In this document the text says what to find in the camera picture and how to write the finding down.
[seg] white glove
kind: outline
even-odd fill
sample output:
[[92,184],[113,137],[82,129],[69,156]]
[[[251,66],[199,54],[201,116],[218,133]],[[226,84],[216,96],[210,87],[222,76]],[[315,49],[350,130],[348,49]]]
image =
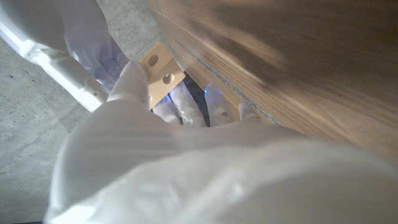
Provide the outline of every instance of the white glove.
[[[195,127],[206,126],[203,115],[200,113],[198,105],[193,100],[184,82],[178,84],[169,95],[153,108],[154,114],[160,116],[167,123]],[[232,122],[228,106],[221,95],[220,89],[214,83],[210,83],[206,87],[205,99],[211,127]],[[260,119],[253,108],[246,102],[239,104],[239,114],[241,121],[249,118]]]
[[[88,8],[89,2],[91,1],[85,1],[82,5]],[[67,23],[67,36],[72,33],[70,30],[71,26],[76,25],[77,28],[82,28],[82,25],[91,26],[86,23],[87,18],[77,16],[77,14],[83,14],[79,4],[73,6],[76,8],[76,13],[69,15],[65,11],[72,11],[72,5],[70,5],[69,9],[66,7],[71,1],[59,3],[65,5],[65,8],[58,5],[58,8],[64,13],[64,17],[74,17],[74,20],[79,20],[75,21],[76,24]],[[101,36],[110,39],[109,33],[107,30],[105,31],[106,33],[101,34]],[[87,33],[86,30],[81,30],[81,34],[85,33]],[[89,111],[97,109],[106,100],[107,92],[94,79],[93,74],[87,72],[86,69],[88,67],[86,65],[84,65],[85,67],[81,66],[79,62],[70,56],[71,47],[69,46],[68,50],[68,46],[65,44],[63,19],[57,12],[52,0],[0,1],[0,36],[21,57],[43,68],[47,74]],[[86,42],[86,44],[94,43],[93,40],[85,37],[80,37],[80,42],[79,38],[76,38],[76,41],[78,43]],[[83,53],[87,57],[90,57],[90,54],[82,45],[79,47],[83,49]],[[100,47],[104,49],[101,51],[105,52],[106,47],[103,47],[103,45],[100,45]],[[73,54],[77,58],[83,53]]]
[[128,63],[95,0],[53,0],[65,27],[68,51],[108,93]]

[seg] concrete floor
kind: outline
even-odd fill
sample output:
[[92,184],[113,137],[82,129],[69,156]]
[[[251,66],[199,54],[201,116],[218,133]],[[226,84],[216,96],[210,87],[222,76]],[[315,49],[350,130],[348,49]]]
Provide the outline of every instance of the concrete floor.
[[[163,40],[142,1],[98,3],[130,59]],[[1,39],[0,49],[0,223],[41,221],[58,149],[89,112]]]

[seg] white sleeve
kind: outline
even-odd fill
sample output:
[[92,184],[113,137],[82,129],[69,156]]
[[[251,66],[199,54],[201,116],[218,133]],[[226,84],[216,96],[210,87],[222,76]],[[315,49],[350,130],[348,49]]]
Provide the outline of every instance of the white sleeve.
[[62,147],[47,223],[389,223],[398,169],[258,122],[186,128],[100,106]]

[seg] beige bracket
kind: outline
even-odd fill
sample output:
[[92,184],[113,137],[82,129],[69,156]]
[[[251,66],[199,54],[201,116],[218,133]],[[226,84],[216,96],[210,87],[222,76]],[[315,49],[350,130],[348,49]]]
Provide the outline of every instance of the beige bracket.
[[150,109],[185,78],[184,72],[159,41],[138,62],[147,72]]

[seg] wooden board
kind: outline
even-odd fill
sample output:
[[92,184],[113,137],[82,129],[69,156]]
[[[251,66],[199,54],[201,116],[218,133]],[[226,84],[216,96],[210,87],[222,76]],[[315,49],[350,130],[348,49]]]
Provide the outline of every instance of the wooden board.
[[160,42],[156,42],[138,62],[147,72],[150,109],[185,78],[184,72]]
[[284,126],[398,161],[397,3],[146,3],[202,88],[216,82],[231,104],[243,96]]

